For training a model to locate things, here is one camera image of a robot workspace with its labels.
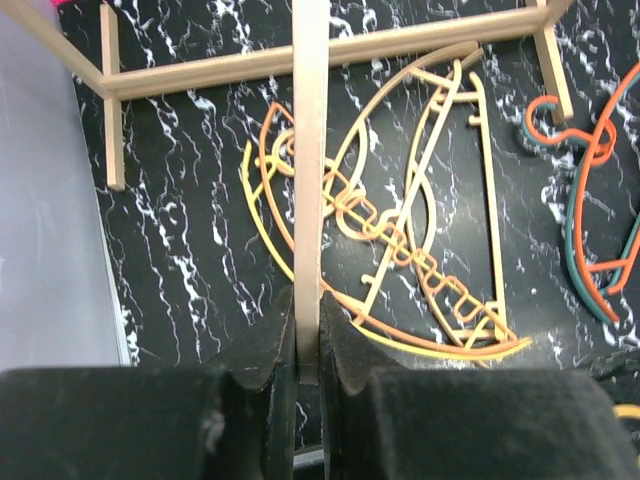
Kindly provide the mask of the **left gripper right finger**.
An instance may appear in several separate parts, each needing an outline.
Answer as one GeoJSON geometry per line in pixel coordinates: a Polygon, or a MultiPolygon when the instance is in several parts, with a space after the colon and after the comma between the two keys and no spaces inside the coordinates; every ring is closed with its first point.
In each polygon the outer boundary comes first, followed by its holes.
{"type": "Polygon", "coordinates": [[[635,479],[636,451],[586,373],[410,369],[320,302],[329,479],[635,479]]]}

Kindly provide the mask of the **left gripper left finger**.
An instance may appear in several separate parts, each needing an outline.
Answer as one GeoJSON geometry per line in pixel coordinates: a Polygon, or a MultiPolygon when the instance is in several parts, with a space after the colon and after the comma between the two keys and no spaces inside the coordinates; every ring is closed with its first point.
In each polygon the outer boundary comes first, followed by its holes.
{"type": "Polygon", "coordinates": [[[210,362],[1,375],[5,479],[289,479],[293,292],[210,362]]]}

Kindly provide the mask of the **beige plastic hanger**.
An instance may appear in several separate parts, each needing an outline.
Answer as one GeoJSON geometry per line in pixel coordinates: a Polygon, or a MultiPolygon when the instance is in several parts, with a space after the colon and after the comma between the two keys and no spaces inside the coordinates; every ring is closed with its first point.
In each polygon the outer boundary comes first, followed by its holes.
{"type": "Polygon", "coordinates": [[[319,301],[329,12],[327,1],[292,3],[294,107],[294,316],[299,380],[319,379],[319,301]]]}

